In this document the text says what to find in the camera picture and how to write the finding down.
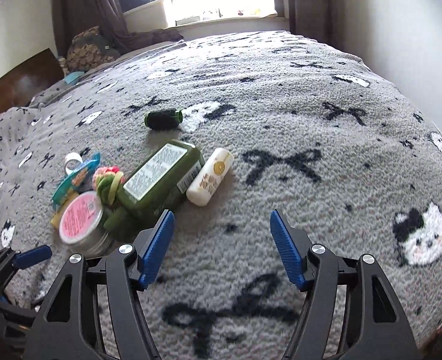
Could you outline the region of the large green bottle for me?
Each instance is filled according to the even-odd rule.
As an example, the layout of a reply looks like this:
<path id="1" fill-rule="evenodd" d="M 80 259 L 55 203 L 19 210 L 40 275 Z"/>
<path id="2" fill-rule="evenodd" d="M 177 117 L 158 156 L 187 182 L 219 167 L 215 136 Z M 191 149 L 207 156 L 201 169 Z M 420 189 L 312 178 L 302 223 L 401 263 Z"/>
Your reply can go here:
<path id="1" fill-rule="evenodd" d="M 195 145 L 170 140 L 138 166 L 115 194 L 115 208 L 104 223 L 115 239 L 131 239 L 174 210 L 205 164 Z"/>

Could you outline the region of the round pink tin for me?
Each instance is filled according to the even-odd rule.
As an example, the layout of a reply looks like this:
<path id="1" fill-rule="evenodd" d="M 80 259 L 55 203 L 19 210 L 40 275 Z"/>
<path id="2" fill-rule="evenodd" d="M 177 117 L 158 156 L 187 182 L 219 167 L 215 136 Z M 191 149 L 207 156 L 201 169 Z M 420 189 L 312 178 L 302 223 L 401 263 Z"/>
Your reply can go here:
<path id="1" fill-rule="evenodd" d="M 103 255 L 113 243 L 105 230 L 107 214 L 95 191 L 76 197 L 64 211 L 59 224 L 59 237 L 71 251 L 87 258 Z"/>

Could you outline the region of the white tube bottle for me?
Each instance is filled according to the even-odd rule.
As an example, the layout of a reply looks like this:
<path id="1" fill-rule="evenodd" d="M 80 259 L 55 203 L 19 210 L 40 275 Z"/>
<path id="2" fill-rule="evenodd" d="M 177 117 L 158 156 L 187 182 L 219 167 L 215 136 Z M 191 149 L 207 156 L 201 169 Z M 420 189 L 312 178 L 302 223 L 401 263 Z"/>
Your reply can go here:
<path id="1" fill-rule="evenodd" d="M 228 173 L 234 158 L 229 150 L 216 148 L 186 191 L 196 206 L 206 206 Z"/>

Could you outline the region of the colourful hair scrunchies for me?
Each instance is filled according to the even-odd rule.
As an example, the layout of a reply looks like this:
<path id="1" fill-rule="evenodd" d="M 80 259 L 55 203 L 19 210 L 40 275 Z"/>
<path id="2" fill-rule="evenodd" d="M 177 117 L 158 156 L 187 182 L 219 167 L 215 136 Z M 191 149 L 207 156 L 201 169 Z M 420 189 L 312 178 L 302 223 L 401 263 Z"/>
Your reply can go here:
<path id="1" fill-rule="evenodd" d="M 115 204 L 119 186 L 124 183 L 124 173 L 118 166 L 100 166 L 93 174 L 93 189 L 105 206 Z"/>

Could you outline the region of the blue tissue packet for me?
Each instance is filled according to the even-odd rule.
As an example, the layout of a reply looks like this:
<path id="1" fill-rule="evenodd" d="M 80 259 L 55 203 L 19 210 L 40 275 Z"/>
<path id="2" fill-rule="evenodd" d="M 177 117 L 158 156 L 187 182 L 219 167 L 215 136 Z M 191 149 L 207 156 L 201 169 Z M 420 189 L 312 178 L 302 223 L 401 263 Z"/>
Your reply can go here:
<path id="1" fill-rule="evenodd" d="M 70 175 L 65 175 L 64 179 L 53 193 L 51 199 L 52 207 L 55 211 L 59 209 L 61 204 L 65 202 L 72 192 L 79 191 L 79 187 L 84 183 L 84 180 L 94 174 L 100 163 L 101 154 L 95 153 L 91 158 L 83 160 L 83 163 L 80 164 Z"/>

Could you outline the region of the black thread spool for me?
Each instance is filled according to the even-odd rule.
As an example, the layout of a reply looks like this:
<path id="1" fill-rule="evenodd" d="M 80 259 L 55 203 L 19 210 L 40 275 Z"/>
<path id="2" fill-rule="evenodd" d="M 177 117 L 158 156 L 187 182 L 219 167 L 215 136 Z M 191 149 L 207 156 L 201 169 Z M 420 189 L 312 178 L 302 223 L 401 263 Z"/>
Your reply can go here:
<path id="1" fill-rule="evenodd" d="M 182 122 L 182 111 L 177 111 L 176 109 L 151 111 L 145 116 L 145 126 L 154 131 L 176 129 Z"/>

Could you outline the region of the grey cat pattern blanket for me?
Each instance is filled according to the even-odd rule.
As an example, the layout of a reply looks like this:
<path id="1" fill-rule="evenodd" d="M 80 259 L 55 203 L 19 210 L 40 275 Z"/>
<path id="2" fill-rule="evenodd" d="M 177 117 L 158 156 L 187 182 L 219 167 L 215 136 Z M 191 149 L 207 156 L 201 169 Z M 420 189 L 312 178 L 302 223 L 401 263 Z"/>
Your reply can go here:
<path id="1" fill-rule="evenodd" d="M 145 126 L 182 111 L 176 129 Z M 50 224 L 70 152 L 124 181 L 170 140 L 233 164 L 186 197 L 156 280 L 151 228 L 87 258 Z M 299 290 L 270 234 L 303 258 Z M 181 41 L 0 114 L 0 250 L 41 245 L 5 294 L 36 318 L 18 359 L 418 359 L 442 325 L 442 134 L 355 55 L 282 31 Z"/>

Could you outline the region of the dark wooden headboard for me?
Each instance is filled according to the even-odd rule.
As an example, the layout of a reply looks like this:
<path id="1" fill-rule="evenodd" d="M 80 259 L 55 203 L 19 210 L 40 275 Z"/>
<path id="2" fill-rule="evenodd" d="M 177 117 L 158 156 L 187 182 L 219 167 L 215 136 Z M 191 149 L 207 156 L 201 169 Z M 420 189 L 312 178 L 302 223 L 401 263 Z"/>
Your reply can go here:
<path id="1" fill-rule="evenodd" d="M 64 77 L 58 60 L 44 49 L 0 78 L 0 113 L 11 107 L 25 107 L 39 92 Z"/>

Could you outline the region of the teal item on bed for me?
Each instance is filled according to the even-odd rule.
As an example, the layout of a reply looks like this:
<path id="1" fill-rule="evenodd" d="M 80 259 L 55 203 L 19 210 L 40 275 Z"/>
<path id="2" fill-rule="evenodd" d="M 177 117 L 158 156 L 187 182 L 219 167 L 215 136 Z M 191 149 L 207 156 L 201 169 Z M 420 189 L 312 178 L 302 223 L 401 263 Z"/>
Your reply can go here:
<path id="1" fill-rule="evenodd" d="M 77 82 L 79 82 L 79 80 L 83 76 L 84 76 L 84 72 L 81 72 L 81 71 L 71 72 L 64 77 L 64 82 L 67 85 L 75 85 Z"/>

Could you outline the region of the brown patterned pillow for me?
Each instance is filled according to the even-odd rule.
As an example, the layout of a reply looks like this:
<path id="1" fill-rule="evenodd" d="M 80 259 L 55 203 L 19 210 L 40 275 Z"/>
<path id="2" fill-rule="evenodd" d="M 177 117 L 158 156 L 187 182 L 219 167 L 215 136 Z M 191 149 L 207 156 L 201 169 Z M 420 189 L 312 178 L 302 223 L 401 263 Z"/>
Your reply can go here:
<path id="1" fill-rule="evenodd" d="M 76 35 L 67 51 L 69 72 L 88 72 L 121 56 L 105 39 L 98 26 Z"/>

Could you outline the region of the right brown curtain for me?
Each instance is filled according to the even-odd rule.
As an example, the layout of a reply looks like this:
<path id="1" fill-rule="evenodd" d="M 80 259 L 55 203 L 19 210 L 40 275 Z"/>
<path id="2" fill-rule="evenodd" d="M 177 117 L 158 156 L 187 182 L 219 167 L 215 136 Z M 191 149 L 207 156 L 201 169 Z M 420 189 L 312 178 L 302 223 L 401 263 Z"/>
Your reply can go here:
<path id="1" fill-rule="evenodd" d="M 333 40 L 332 0 L 274 0 L 275 10 L 288 20 L 289 32 L 323 43 Z"/>

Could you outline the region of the brown curtain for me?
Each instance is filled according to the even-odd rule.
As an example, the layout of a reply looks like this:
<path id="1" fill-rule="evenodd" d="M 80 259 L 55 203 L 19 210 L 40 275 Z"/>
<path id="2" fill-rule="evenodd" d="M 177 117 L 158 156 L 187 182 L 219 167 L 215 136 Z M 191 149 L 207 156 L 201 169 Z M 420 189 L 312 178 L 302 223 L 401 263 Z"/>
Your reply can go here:
<path id="1" fill-rule="evenodd" d="M 332 0 L 274 0 L 275 10 L 288 20 L 289 32 L 323 43 L 333 40 Z"/>
<path id="2" fill-rule="evenodd" d="M 92 27 L 120 54 L 183 37 L 174 28 L 131 32 L 118 0 L 52 0 L 53 32 L 59 55 L 67 55 L 72 39 Z"/>

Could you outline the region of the left brown curtain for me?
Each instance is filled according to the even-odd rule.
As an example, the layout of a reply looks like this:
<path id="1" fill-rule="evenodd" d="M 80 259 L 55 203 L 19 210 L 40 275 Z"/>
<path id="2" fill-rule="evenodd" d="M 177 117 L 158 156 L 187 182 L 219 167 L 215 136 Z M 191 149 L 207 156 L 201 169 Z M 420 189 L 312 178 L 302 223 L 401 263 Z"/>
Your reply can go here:
<path id="1" fill-rule="evenodd" d="M 59 55 L 67 55 L 72 39 L 92 27 L 120 54 L 183 37 L 174 28 L 131 32 L 118 0 L 52 0 L 53 32 Z"/>

